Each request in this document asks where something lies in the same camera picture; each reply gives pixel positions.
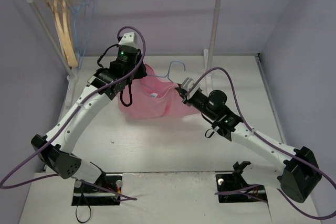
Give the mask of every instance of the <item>pink shirt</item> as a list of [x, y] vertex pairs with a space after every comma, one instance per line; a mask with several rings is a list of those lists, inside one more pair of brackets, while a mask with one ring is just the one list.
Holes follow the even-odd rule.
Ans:
[[[147, 74], [155, 75], [154, 70], [145, 64]], [[131, 90], [133, 103], [125, 107], [118, 96], [119, 109], [133, 119], [157, 118], [159, 116], [186, 116], [198, 114], [194, 107], [189, 107], [182, 102], [182, 98], [175, 90], [176, 83], [165, 82], [158, 77], [146, 76], [133, 80]], [[129, 103], [129, 94], [124, 90], [123, 100]]]

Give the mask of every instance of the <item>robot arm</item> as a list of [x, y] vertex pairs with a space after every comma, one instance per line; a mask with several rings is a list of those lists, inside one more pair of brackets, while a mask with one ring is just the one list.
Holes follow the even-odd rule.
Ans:
[[261, 184], [281, 188], [289, 198], [296, 202], [304, 202], [321, 180], [321, 175], [307, 165], [272, 148], [257, 137], [256, 133], [283, 151], [300, 157], [318, 168], [313, 152], [306, 147], [298, 150], [279, 143], [254, 129], [251, 131], [243, 123], [241, 117], [225, 105], [227, 96], [223, 91], [214, 90], [207, 97], [199, 87], [196, 87], [187, 95], [193, 85], [193, 79], [187, 78], [176, 89], [183, 98], [183, 103], [198, 109], [202, 117], [211, 124], [212, 133], [206, 137], [211, 137], [216, 132], [229, 141], [251, 149], [273, 164], [273, 167], [269, 167], [256, 166], [249, 161], [236, 163], [233, 166], [233, 174], [239, 177], [243, 184]]
[[34, 149], [41, 148], [66, 124], [77, 107], [81, 107], [53, 143], [39, 154], [39, 158], [63, 179], [73, 177], [92, 184], [104, 184], [105, 173], [93, 163], [88, 163], [76, 157], [72, 154], [72, 151], [79, 137], [98, 112], [109, 104], [127, 85], [131, 84], [133, 79], [140, 79], [146, 76], [145, 66], [142, 64], [135, 75], [94, 94], [84, 104], [81, 102], [92, 92], [120, 79], [133, 70], [141, 58], [141, 53], [136, 48], [136, 43], [137, 37], [135, 33], [124, 34], [118, 44], [119, 50], [116, 61], [111, 62], [109, 68], [100, 68], [96, 71], [89, 79], [76, 103], [52, 130], [45, 136], [35, 135], [32, 139]]

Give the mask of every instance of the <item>white table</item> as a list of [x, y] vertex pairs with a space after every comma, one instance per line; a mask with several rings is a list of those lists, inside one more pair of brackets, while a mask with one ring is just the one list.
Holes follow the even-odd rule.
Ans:
[[[107, 66], [111, 60], [114, 58], [106, 57], [102, 62]], [[181, 83], [186, 77], [197, 79], [204, 71], [201, 56], [146, 57], [145, 62], [157, 74], [165, 75], [172, 60], [186, 63], [185, 72], [182, 66], [173, 65], [171, 78], [175, 82]], [[96, 57], [85, 59], [75, 99], [97, 69], [96, 61]], [[250, 124], [280, 141], [255, 58], [214, 57], [213, 65], [230, 73], [239, 105]], [[214, 89], [227, 94], [227, 105], [237, 112], [225, 75], [216, 72], [213, 84]], [[119, 207], [93, 207], [90, 223], [319, 223], [291, 209], [273, 188], [267, 188], [269, 207], [260, 202], [219, 204], [214, 196], [213, 171], [232, 170], [236, 161], [271, 164], [220, 136], [206, 139], [204, 133], [208, 128], [200, 115], [131, 120], [113, 100], [87, 127], [73, 152], [106, 172], [124, 173], [123, 192], [138, 196], [139, 200], [124, 202]], [[73, 184], [73, 180], [60, 178], [33, 183], [20, 224], [77, 223], [75, 208], [70, 206]], [[311, 198], [301, 207], [316, 215]]]

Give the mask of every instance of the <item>clothes hanger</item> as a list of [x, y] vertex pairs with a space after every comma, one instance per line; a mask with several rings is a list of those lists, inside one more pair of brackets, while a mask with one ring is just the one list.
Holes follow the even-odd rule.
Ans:
[[[80, 69], [83, 63], [83, 58], [85, 56], [86, 53], [86, 49], [87, 49], [87, 45], [88, 42], [90, 40], [90, 36], [91, 36], [91, 31], [92, 31], [92, 21], [94, 18], [94, 11], [95, 11], [95, 1], [94, 0], [89, 0], [88, 2], [86, 0], [82, 0], [81, 4], [79, 6], [75, 6], [70, 0], [65, 0], [66, 1], [66, 5], [67, 8], [70, 10], [71, 15], [72, 15], [72, 29], [73, 30], [73, 46], [75, 49], [75, 55], [78, 61], [78, 68]], [[87, 18], [87, 8], [92, 6], [92, 11], [91, 11], [91, 20], [89, 21], [89, 25], [88, 28], [86, 29], [87, 26], [83, 26], [82, 32], [81, 34], [83, 35], [83, 37], [81, 38], [80, 41], [78, 36], [77, 36], [77, 28], [76, 28], [76, 21], [77, 21], [77, 17], [79, 16], [79, 12], [81, 9], [83, 9], [83, 19], [84, 22], [86, 22], [86, 18]]]
[[51, 13], [53, 14], [54, 24], [55, 24], [58, 40], [59, 40], [59, 43], [60, 43], [61, 51], [62, 51], [62, 54], [63, 54], [64, 58], [67, 59], [64, 48], [63, 48], [63, 44], [62, 44], [62, 31], [60, 31], [58, 29], [58, 22], [56, 21], [56, 17], [55, 17], [54, 5], [51, 2], [51, 0], [43, 0], [43, 1], [45, 2], [47, 7], [50, 9]]
[[[60, 15], [58, 6], [60, 6], [62, 15]], [[59, 29], [61, 33], [62, 45], [63, 45], [64, 52], [66, 55], [66, 59], [68, 61], [68, 65], [70, 67], [77, 67], [78, 61], [73, 51], [72, 41], [71, 41], [71, 37], [69, 33], [69, 30], [71, 30], [69, 29], [69, 23], [68, 23], [70, 15], [69, 15], [65, 0], [54, 0], [54, 13], [55, 13], [55, 18], [57, 22], [57, 29]]]
[[[181, 64], [183, 65], [183, 67], [184, 67], [184, 71], [185, 71], [185, 64], [184, 64], [183, 62], [181, 62], [181, 61], [179, 61], [179, 60], [173, 60], [173, 61], [170, 62], [170, 64], [169, 64], [169, 68], [168, 68], [168, 72], [167, 72], [167, 74], [166, 74], [165, 76], [155, 76], [155, 75], [152, 75], [152, 74], [147, 74], [147, 75], [148, 75], [148, 76], [152, 76], [152, 77], [168, 78], [168, 80], [170, 80], [171, 82], [173, 82], [173, 81], [170, 79], [170, 77], [169, 77], [170, 70], [171, 70], [172, 63], [173, 63], [173, 62], [181, 63]], [[150, 89], [152, 89], [153, 91], [156, 91], [156, 92], [158, 92], [158, 93], [161, 93], [161, 94], [164, 94], [164, 93], [165, 93], [165, 92], [160, 91], [160, 90], [157, 90], [157, 89], [155, 89], [155, 88], [153, 88], [153, 87], [151, 87], [151, 86], [149, 86], [149, 85], [146, 85], [146, 84], [143, 84], [143, 83], [141, 83], [141, 85], [143, 85], [143, 86], [145, 86], [145, 87], [147, 87], [147, 88], [150, 88]]]
[[181, 61], [179, 61], [179, 60], [173, 60], [173, 61], [170, 62], [170, 64], [169, 64], [169, 68], [168, 68], [168, 72], [167, 72], [167, 74], [166, 74], [165, 76], [155, 76], [155, 75], [153, 75], [153, 74], [147, 74], [147, 75], [148, 75], [148, 76], [153, 76], [153, 77], [167, 78], [168, 80], [170, 80], [171, 82], [173, 82], [173, 81], [170, 79], [170, 76], [169, 76], [169, 74], [170, 74], [170, 70], [171, 70], [171, 68], [172, 68], [172, 63], [173, 63], [173, 62], [178, 62], [178, 63], [182, 64], [183, 67], [184, 67], [184, 71], [185, 71], [185, 64], [184, 64], [183, 62], [181, 62]]

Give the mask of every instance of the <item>white clothes rack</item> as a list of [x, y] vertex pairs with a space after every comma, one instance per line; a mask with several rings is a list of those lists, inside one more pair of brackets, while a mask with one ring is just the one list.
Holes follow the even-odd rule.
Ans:
[[[34, 0], [26, 0], [33, 12], [35, 13], [38, 21], [40, 22], [43, 30], [45, 31], [48, 39], [50, 40], [50, 43], [52, 44], [56, 54], [60, 58], [64, 68], [67, 71], [68, 74], [68, 81], [69, 81], [69, 86], [68, 86], [68, 91], [67, 91], [67, 100], [65, 101], [65, 106], [72, 105], [72, 99], [73, 99], [73, 92], [75, 89], [75, 84], [78, 80], [77, 77], [77, 69], [76, 68], [70, 68], [68, 66], [68, 63], [66, 59], [64, 58], [63, 54], [61, 53], [61, 50], [56, 43], [55, 39], [53, 38], [48, 25], [46, 24], [43, 16], [41, 15], [36, 3]], [[217, 33], [217, 27], [218, 27], [218, 19], [219, 19], [219, 11], [221, 9], [221, 0], [216, 0], [215, 1], [215, 8], [214, 8], [214, 16], [213, 16], [213, 23], [212, 23], [212, 31], [211, 31], [211, 37], [210, 37], [210, 42], [209, 42], [209, 48], [204, 49], [203, 56], [204, 56], [204, 65], [205, 65], [205, 70], [208, 70], [212, 66], [212, 60], [213, 60], [213, 53], [214, 53], [214, 48], [215, 48], [215, 40], [216, 40], [216, 33]], [[207, 86], [207, 93], [209, 94], [212, 91], [212, 75], [209, 74], [206, 77], [206, 86]]]

